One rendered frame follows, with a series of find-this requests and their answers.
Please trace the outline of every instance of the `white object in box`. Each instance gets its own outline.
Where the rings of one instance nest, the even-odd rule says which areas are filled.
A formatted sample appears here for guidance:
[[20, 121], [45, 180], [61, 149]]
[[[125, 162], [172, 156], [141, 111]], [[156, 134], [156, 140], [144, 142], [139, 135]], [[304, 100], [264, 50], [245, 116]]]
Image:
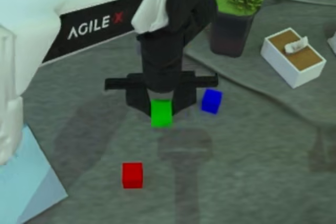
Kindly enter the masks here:
[[292, 28], [287, 28], [278, 33], [265, 38], [263, 47], [261, 49], [261, 56], [281, 75], [281, 77], [294, 89], [301, 86], [321, 75], [321, 72], [326, 64], [324, 59], [314, 48], [308, 44], [308, 47], [321, 58], [321, 61], [311, 67], [299, 70], [292, 62], [290, 62], [282, 52], [280, 52], [274, 44], [270, 41], [280, 34], [291, 31], [299, 39], [298, 35]]

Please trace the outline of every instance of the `potted plant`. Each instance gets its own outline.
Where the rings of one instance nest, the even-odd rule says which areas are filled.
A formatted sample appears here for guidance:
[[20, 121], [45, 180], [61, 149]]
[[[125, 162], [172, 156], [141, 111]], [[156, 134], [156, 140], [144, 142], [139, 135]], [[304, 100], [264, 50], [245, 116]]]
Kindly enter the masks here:
[[242, 55], [254, 17], [264, 0], [216, 0], [218, 11], [211, 24], [210, 48], [215, 54]]

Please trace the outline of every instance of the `black robot arm segment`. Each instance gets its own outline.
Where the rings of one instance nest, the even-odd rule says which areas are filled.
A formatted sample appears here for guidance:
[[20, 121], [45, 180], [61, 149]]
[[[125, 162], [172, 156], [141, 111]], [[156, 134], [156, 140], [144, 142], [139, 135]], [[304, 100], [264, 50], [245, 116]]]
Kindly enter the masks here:
[[215, 0], [167, 0], [169, 24], [137, 36], [144, 83], [157, 93], [173, 91], [180, 80], [184, 47], [214, 18]]

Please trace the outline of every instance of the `green cube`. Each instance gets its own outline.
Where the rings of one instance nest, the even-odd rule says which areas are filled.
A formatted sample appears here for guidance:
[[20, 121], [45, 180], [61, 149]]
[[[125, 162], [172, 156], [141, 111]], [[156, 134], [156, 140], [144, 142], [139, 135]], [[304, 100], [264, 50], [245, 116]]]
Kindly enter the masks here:
[[173, 123], [173, 107], [170, 100], [151, 101], [152, 127], [168, 127]]

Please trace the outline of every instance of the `red cube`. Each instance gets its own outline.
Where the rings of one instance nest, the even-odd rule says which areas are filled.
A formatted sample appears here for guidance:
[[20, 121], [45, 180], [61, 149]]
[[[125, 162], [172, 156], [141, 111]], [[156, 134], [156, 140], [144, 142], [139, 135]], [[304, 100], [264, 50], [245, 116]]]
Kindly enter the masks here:
[[143, 187], [142, 163], [122, 163], [121, 177], [124, 189], [141, 189]]

